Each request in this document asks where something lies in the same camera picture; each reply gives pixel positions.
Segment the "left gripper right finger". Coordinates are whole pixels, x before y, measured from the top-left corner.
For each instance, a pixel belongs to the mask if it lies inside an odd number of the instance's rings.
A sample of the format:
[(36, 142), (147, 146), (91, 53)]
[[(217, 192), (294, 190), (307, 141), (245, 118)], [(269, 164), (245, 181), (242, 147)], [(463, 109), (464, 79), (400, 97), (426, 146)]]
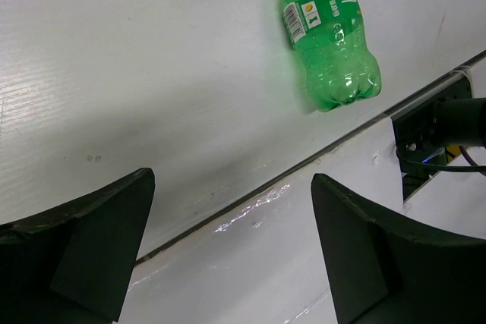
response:
[(368, 200), (325, 174), (311, 198), (340, 323), (483, 323), (485, 242)]

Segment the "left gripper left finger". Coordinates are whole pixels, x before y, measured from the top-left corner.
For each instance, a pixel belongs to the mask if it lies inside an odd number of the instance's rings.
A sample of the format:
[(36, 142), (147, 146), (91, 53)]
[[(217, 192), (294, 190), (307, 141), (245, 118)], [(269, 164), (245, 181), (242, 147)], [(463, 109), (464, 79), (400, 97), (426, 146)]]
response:
[(3, 323), (118, 322), (155, 193), (140, 168), (1, 226)]

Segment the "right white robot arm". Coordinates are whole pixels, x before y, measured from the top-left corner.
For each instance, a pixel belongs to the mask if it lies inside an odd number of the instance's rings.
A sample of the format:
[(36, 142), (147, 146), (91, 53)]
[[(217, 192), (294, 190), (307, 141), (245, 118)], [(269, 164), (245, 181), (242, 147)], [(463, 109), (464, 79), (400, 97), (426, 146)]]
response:
[(485, 146), (485, 98), (438, 102), (431, 142), (438, 146)]

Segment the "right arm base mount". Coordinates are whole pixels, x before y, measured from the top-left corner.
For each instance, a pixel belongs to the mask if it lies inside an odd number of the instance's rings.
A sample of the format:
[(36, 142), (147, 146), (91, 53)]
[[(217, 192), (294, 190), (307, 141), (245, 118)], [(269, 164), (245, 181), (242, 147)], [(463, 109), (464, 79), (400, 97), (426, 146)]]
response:
[(437, 103), (447, 99), (469, 98), (474, 98), (471, 83), (467, 77), (461, 77), (392, 117), (404, 199), (440, 171), (485, 174), (485, 166), (473, 161), (466, 151), (468, 147), (484, 146), (438, 146), (431, 142)]

